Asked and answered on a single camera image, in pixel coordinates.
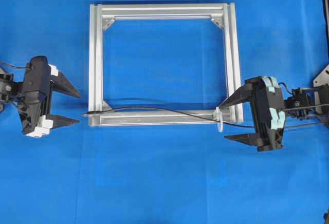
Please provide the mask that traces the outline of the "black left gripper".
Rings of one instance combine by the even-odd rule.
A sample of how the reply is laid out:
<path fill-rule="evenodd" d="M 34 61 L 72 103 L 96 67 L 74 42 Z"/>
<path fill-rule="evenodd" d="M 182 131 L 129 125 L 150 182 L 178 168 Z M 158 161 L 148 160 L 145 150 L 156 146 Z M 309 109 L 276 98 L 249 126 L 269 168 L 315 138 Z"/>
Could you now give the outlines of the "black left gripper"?
<path fill-rule="evenodd" d="M 48 115 L 51 101 L 51 82 L 53 82 L 53 91 L 81 98 L 80 93 L 66 76 L 58 71 L 56 66 L 49 65 L 47 58 L 43 55 L 33 57 L 27 66 L 28 70 L 24 74 L 19 101 L 22 106 L 19 110 L 22 133 L 29 137 L 40 138 L 48 135 L 50 129 L 79 123 L 79 120 L 72 118 Z"/>

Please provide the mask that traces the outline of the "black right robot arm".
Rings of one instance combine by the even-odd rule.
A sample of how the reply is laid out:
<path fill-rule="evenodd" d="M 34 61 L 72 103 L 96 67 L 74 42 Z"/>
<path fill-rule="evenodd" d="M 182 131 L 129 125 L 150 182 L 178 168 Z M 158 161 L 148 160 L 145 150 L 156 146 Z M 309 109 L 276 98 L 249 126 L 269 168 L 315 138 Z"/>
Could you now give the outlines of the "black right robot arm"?
<path fill-rule="evenodd" d="M 254 133 L 227 136 L 232 141 L 255 146 L 259 152 L 282 149 L 287 117 L 299 120 L 318 118 L 328 126 L 328 67 L 313 80 L 312 88 L 297 88 L 283 98 L 280 83 L 274 77 L 255 77 L 245 81 L 213 113 L 222 123 L 222 109 L 248 102 L 251 107 Z"/>

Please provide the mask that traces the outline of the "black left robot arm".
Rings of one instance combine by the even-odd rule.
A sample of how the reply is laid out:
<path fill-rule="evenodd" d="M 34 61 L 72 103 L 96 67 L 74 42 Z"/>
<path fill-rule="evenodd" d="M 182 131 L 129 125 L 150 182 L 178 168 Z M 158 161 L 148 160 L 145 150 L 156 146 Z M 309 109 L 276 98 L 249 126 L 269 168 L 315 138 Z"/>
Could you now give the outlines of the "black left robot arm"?
<path fill-rule="evenodd" d="M 1 69 L 1 111 L 9 102 L 15 106 L 25 136 L 40 138 L 52 129 L 79 122 L 50 113 L 54 91 L 75 98 L 81 95 L 56 66 L 48 63 L 46 56 L 33 57 L 22 69 L 25 74 L 21 82 L 15 82 L 14 74 Z"/>

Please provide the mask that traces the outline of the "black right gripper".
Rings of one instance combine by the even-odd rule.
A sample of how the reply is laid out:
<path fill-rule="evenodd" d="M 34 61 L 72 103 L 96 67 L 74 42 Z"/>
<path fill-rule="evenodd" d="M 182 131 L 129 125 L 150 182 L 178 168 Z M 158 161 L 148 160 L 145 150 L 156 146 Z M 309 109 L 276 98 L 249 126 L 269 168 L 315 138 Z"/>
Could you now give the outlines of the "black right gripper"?
<path fill-rule="evenodd" d="M 256 133 L 226 135 L 224 138 L 256 146 L 258 152 L 282 149 L 285 103 L 277 79 L 259 76 L 246 80 L 243 86 L 219 105 L 219 109 L 244 102 L 250 102 Z"/>

